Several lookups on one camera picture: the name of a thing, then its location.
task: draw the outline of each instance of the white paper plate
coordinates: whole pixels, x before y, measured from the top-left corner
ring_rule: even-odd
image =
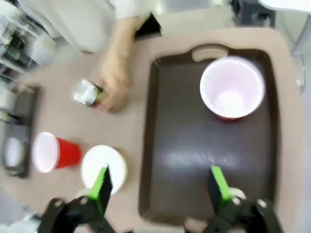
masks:
[[[113,195],[122,187],[127,167],[120,153],[109,146],[98,145],[85,154],[81,167],[82,181],[86,188],[92,188],[101,168],[105,166],[109,166]]]

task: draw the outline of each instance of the beige table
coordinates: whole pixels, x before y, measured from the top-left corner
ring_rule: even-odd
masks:
[[[137,42],[130,64],[132,89],[127,108],[112,115],[70,100],[70,89],[96,67],[98,55],[90,55],[62,67],[49,67],[32,75],[44,87],[35,134],[49,131],[78,142],[83,152],[98,144],[117,148],[128,164],[125,186],[112,196],[106,217],[118,232],[147,226],[138,214],[138,187],[147,99],[149,65],[165,54],[185,52],[196,45],[220,43],[233,48],[258,48],[272,59],[281,112],[281,159],[278,165],[276,210],[285,232],[293,232],[304,193],[305,157],[303,116],[294,66],[282,36],[271,29],[226,29],[184,37],[162,37]],[[73,199],[83,189],[80,167],[42,174],[31,168],[28,179],[0,174],[1,185],[14,198],[42,212],[50,199]]]

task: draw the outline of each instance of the red cup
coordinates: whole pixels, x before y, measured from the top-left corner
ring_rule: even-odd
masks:
[[[55,137],[52,133],[40,133],[33,144],[33,163],[41,172],[74,166],[81,161],[81,150],[78,145]]]

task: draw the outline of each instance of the hand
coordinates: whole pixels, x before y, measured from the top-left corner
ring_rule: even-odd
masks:
[[[114,112],[123,107],[129,89],[127,58],[117,49],[111,48],[105,54],[96,84],[104,90],[100,95],[99,109]]]

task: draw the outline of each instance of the tray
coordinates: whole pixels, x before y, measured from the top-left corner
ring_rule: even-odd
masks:
[[[215,58],[235,55],[263,73],[261,106],[238,121],[218,119],[203,103],[199,83]],[[208,171],[220,166],[228,185],[250,200],[274,200],[277,175],[279,108],[269,55],[202,45],[151,64],[139,213],[147,220],[182,225],[185,218],[208,220],[213,210]]]
[[[40,87],[30,87],[31,91],[24,91],[17,95],[14,110],[11,113],[21,120],[21,124],[7,124],[4,136],[4,143],[2,147],[2,166],[6,174],[9,176],[18,176],[20,178],[27,178],[29,173],[30,153],[32,146],[32,129],[35,120],[35,111],[37,101],[40,95]],[[7,139],[15,137],[24,145],[25,158],[21,164],[17,166],[8,166],[5,162],[5,144]]]

